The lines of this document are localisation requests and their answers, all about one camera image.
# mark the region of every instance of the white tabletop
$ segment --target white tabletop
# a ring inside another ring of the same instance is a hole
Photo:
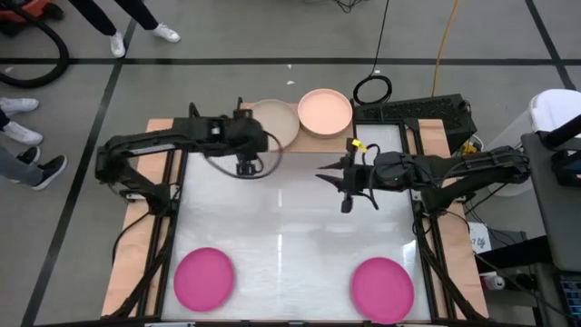
[[[401,151],[395,126],[359,126],[358,137],[382,152]],[[368,161],[375,156],[371,150]],[[361,321],[350,299],[350,276],[365,260],[381,256],[400,263],[415,286],[407,321],[429,321],[418,248],[411,232],[409,193],[376,192],[380,210],[356,198],[340,212],[342,194],[314,176],[338,161],[336,154],[285,154],[280,168],[258,181],[217,172],[190,154],[169,281],[164,320]],[[217,163],[233,169],[233,158]],[[268,155],[266,162],[272,162]],[[173,291],[180,260],[201,247],[230,256],[236,284],[230,299],[212,312],[192,312]]]

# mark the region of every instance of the vacuum hose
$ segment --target vacuum hose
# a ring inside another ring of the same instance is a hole
[[[56,66],[53,68],[53,70],[51,70],[50,72],[43,76],[29,80],[20,80],[0,73],[0,82],[4,82],[8,85],[15,87],[35,88],[47,85],[54,81],[55,79],[57,79],[58,77],[60,77],[66,70],[66,67],[68,67],[70,58],[69,51],[66,48],[63,39],[52,28],[48,27],[48,25],[36,19],[36,17],[34,17],[33,15],[28,14],[18,5],[13,4],[11,0],[0,0],[0,4],[4,5],[7,9],[12,10],[13,12],[23,17],[28,23],[40,28],[45,34],[47,34],[54,41],[54,43],[58,47],[59,53]]]

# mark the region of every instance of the yellow clip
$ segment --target yellow clip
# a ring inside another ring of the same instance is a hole
[[[357,148],[358,148],[358,149],[359,149],[361,152],[363,152],[363,153],[366,153],[366,152],[367,152],[367,147],[365,147],[365,145],[363,145],[363,143],[362,143],[360,140],[358,140],[358,139],[354,139],[354,140],[353,140],[353,142],[351,142],[351,144],[353,144],[353,145],[357,146]]]

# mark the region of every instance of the pink plate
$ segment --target pink plate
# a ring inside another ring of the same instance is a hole
[[[178,301],[195,312],[221,306],[234,288],[234,266],[220,250],[201,248],[190,252],[178,264],[173,290]]]
[[[300,123],[311,134],[328,138],[341,133],[351,123],[353,109],[345,95],[331,89],[318,89],[300,99]]]
[[[398,263],[371,258],[353,273],[351,299],[359,312],[374,322],[401,322],[414,303],[414,285]]]

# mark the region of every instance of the black pants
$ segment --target black pants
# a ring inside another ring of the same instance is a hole
[[[2,110],[0,110],[0,130],[3,130],[4,126],[8,125],[8,123],[10,123],[10,119],[6,117],[6,114]]]
[[[69,0],[72,5],[91,23],[99,32],[104,35],[113,36],[117,29],[111,23],[107,15],[99,8],[93,0]],[[133,19],[139,23],[145,30],[153,30],[158,23],[150,13],[149,9],[143,4],[142,0],[115,0]]]

